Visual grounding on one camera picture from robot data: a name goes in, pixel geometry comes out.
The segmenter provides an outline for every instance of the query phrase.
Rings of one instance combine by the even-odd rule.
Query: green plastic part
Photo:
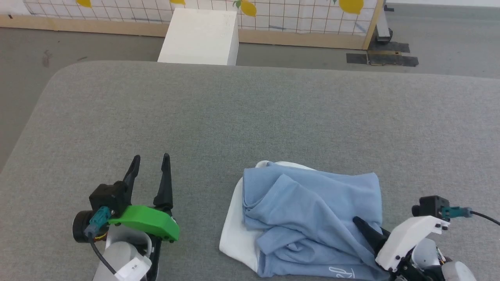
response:
[[[179,225],[169,214],[144,205],[128,206],[121,217],[110,218],[110,225],[123,224],[164,240],[179,240]]]

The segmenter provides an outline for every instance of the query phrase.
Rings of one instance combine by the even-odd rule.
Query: white box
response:
[[[176,8],[158,62],[235,66],[239,44],[236,11]]]

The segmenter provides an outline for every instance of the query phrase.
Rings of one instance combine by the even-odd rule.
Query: white garment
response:
[[[268,162],[267,160],[260,161],[255,168],[266,167]],[[276,164],[314,170],[304,165],[286,161],[276,162]],[[261,230],[247,230],[243,223],[243,178],[240,178],[232,193],[231,203],[220,235],[219,250],[257,272],[260,250],[255,241],[261,234]]]

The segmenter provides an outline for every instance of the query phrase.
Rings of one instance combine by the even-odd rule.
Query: wooden frame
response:
[[[384,5],[378,0],[366,37],[343,34],[291,33],[239,29],[240,43],[367,50]],[[64,19],[32,15],[0,15],[0,27],[165,37],[168,24]]]

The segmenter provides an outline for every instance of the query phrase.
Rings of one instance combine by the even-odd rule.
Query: lemon print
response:
[[[186,5],[186,1],[184,0],[170,0],[170,3]]]
[[[363,8],[363,0],[338,0],[338,5],[342,11],[349,14],[361,13],[361,8]]]
[[[92,8],[91,0],[76,0],[76,2],[83,7]]]
[[[257,14],[257,8],[247,0],[241,0],[241,11],[250,17],[255,17]]]

